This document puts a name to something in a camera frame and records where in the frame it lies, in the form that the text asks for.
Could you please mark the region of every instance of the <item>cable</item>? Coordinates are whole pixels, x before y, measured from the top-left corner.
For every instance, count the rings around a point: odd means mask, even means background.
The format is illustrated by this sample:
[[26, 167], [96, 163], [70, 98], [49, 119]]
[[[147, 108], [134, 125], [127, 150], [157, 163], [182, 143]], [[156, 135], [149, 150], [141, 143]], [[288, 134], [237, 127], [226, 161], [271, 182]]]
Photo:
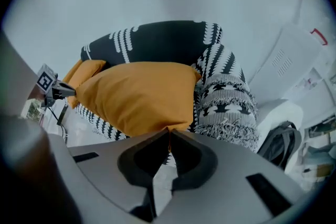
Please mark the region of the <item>cable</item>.
[[[51, 111], [51, 113], [54, 115], [56, 121], [58, 121], [58, 118], [56, 117], [54, 110], [50, 107], [48, 107], [48, 109]], [[65, 129], [65, 127], [63, 126], [63, 124], [60, 123], [61, 129], [62, 129], [62, 138], [67, 142], [67, 130]]]

